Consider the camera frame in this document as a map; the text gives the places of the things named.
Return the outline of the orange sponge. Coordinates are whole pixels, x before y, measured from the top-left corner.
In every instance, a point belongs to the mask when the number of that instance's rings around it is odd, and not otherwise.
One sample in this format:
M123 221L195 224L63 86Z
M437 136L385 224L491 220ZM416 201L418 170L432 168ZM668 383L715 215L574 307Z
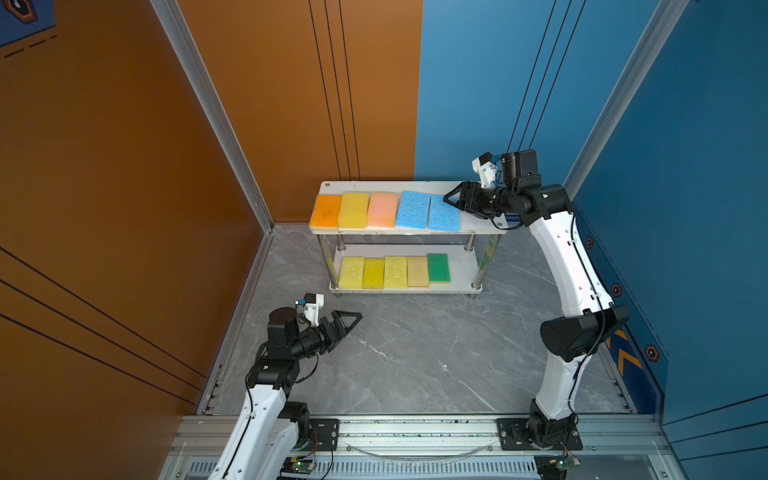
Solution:
M337 231L341 203L341 195L318 195L309 221L310 228L317 231Z

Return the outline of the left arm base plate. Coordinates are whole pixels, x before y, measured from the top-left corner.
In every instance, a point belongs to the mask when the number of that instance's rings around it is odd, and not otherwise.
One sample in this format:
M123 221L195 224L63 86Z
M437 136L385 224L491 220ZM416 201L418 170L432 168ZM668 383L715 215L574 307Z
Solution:
M340 420L338 418L311 417L294 422L298 426L298 440L293 450L308 454L310 451L335 452L338 447Z

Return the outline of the pale yellow sponge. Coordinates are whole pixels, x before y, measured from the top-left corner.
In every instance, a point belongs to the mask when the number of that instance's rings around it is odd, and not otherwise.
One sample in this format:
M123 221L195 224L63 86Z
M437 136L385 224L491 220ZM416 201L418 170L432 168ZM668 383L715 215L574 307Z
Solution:
M407 270L407 284L409 288L428 288L430 286L427 257L408 257Z

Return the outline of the green scrub sponge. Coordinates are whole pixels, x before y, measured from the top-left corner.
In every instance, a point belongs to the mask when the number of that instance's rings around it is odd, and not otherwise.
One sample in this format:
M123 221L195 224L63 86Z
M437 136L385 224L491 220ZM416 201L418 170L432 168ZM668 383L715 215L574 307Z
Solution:
M451 273L449 257L446 253L427 255L428 277L431 284L450 284Z

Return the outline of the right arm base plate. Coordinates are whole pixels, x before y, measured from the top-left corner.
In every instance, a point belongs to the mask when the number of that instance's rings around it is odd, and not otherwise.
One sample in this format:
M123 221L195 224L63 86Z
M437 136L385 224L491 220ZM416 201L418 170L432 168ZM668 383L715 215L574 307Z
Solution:
M584 446L576 428L568 430L561 440L543 446L534 442L527 429L527 419L503 417L495 421L498 439L503 451L581 451Z

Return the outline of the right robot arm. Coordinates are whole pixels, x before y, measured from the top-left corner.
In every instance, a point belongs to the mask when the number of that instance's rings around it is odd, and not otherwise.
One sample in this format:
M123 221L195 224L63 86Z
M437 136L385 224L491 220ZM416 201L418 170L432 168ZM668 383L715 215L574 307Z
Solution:
M578 232L565 188L544 185L533 150L475 158L475 182L444 195L445 203L490 222L515 215L541 248L558 289L562 315L545 321L540 335L548 351L539 392L525 422L508 436L522 447L577 449L574 400L586 366L599 346L629 320L601 283Z

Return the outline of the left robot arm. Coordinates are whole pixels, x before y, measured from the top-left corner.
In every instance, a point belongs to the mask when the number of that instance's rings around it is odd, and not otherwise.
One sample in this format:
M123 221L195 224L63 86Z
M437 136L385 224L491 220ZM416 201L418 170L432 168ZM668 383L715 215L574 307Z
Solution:
M270 313L267 340L244 379L243 406L212 479L276 479L289 454L314 441L307 405L289 400L302 378L300 362L333 351L363 315L334 310L303 330L301 317L295 307Z

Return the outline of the bright yellow foam sponge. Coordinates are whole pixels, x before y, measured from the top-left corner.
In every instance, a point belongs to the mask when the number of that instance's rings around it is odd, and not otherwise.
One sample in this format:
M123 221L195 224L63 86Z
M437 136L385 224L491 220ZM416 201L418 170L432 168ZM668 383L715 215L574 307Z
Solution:
M362 288L365 290L381 290L385 282L385 259L366 258L364 260Z

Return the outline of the pink sponge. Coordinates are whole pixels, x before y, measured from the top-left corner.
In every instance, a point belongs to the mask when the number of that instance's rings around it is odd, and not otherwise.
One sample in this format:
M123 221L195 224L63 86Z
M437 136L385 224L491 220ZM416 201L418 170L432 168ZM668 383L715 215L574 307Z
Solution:
M396 193L374 192L370 196L367 226L376 229L395 227L399 196Z

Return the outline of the blue sponge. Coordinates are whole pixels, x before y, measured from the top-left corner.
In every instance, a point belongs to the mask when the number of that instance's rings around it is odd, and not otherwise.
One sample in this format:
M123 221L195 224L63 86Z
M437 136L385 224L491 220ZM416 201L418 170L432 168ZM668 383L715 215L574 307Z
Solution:
M446 203L441 195L432 195L430 199L428 229L458 233L460 231L460 211Z
M397 228L426 230L431 196L426 193L404 191L400 199L395 226Z

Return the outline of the white two-tier shelf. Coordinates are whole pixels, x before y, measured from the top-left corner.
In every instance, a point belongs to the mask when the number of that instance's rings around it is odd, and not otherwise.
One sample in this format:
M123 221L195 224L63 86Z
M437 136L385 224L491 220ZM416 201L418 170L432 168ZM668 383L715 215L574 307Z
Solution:
M440 253L448 256L451 281L429 287L385 288L387 294L466 294L482 291L482 280L488 270L507 222L498 217L492 221L478 219L466 212L460 214L460 229L443 232L427 229L373 228L363 230L310 229L316 236L329 277L329 289L341 295L338 287L343 259L346 257L385 258L387 256L426 256Z

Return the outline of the yellow porous sponge large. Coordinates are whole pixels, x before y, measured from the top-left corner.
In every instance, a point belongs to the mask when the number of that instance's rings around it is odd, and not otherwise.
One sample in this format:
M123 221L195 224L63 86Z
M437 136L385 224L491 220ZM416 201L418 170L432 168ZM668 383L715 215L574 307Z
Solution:
M341 290L360 290L363 288L365 259L363 257L344 257L341 263L338 288Z

